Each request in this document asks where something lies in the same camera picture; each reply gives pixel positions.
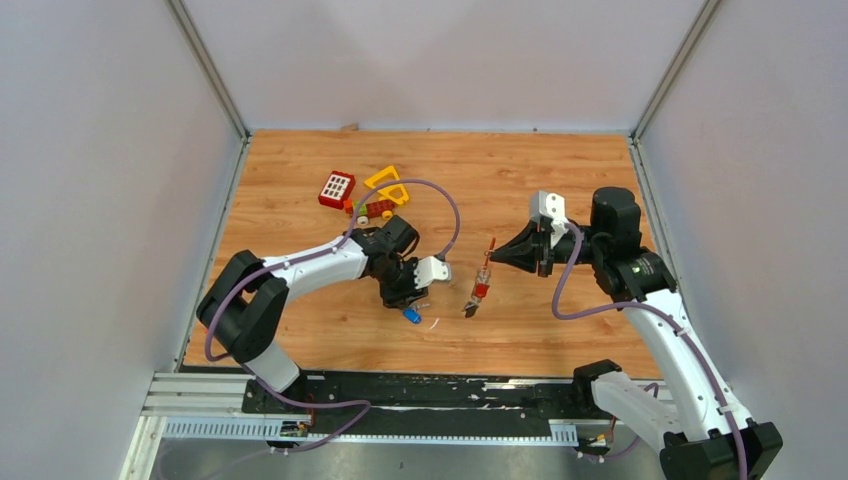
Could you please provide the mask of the metal keyring holder red handle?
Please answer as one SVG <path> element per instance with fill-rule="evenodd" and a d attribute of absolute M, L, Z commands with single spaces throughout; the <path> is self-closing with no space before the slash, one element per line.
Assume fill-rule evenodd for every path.
<path fill-rule="evenodd" d="M 491 254 L 494 252 L 495 245 L 496 238 L 493 237 L 489 243 L 488 248 L 484 251 L 484 261 L 476 272 L 474 284 L 469 299 L 463 307 L 463 313 L 465 318 L 472 318 L 476 314 L 480 307 L 480 304 L 488 293 L 491 279 L 490 257 Z"/>

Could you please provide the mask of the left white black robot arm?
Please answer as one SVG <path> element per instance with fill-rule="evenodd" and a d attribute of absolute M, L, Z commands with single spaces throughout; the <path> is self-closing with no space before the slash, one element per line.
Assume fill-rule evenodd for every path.
<path fill-rule="evenodd" d="M 384 307 L 405 309 L 428 294 L 415 279 L 419 239 L 395 216 L 381 227 L 356 228 L 350 237 L 292 256 L 261 259 L 240 251 L 202 298 L 196 317 L 227 354 L 269 386 L 271 404 L 283 413 L 296 412 L 307 389 L 298 380 L 298 365 L 275 340 L 286 304 L 336 283 L 371 277 Z"/>

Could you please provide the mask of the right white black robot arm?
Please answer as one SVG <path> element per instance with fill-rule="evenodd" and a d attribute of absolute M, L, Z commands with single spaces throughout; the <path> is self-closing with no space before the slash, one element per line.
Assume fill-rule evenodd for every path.
<path fill-rule="evenodd" d="M 563 196 L 534 193 L 529 219 L 491 253 L 494 262 L 541 277 L 555 265 L 591 266 L 595 281 L 624 313 L 660 369 L 663 403 L 611 360 L 574 371 L 571 403 L 584 417 L 606 412 L 657 454 L 668 479 L 760 479 L 783 446 L 777 427 L 759 422 L 711 360 L 664 260 L 643 243 L 641 208 L 632 191 L 607 186 L 592 197 L 585 225 L 572 221 Z"/>

